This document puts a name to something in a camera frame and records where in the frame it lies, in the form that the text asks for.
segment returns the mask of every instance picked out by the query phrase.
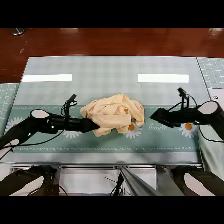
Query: tabletop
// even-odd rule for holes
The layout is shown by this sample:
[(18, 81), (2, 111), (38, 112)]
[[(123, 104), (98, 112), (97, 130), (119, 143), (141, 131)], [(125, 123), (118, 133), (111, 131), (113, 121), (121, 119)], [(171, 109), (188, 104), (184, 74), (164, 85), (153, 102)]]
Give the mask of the tabletop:
[[(78, 105), (72, 116), (92, 100), (118, 93), (139, 101), (145, 109), (141, 135), (128, 138), (112, 131), (103, 137), (92, 132), (64, 132), (41, 146), (17, 147), (3, 162), (62, 164), (191, 164), (199, 163), (196, 128), (189, 132), (166, 128), (149, 116), (160, 106), (180, 102), (182, 87), (198, 104), (209, 99), (202, 71), (195, 57), (54, 56), (29, 58), (9, 116), (10, 125), (25, 119), (32, 109), (59, 113), (72, 95)], [(27, 143), (48, 139), (36, 134)]]

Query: yellow cloth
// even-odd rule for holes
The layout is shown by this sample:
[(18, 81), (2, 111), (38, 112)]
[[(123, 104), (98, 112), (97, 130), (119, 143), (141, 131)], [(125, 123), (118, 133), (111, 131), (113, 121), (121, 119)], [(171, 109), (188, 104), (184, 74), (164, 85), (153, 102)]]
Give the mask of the yellow cloth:
[(130, 100), (124, 94), (94, 100), (82, 107), (80, 113), (100, 126), (99, 129), (93, 131), (97, 137), (109, 134), (113, 128), (116, 128), (118, 133), (128, 132), (132, 118), (139, 127), (144, 124), (143, 106), (136, 100)]

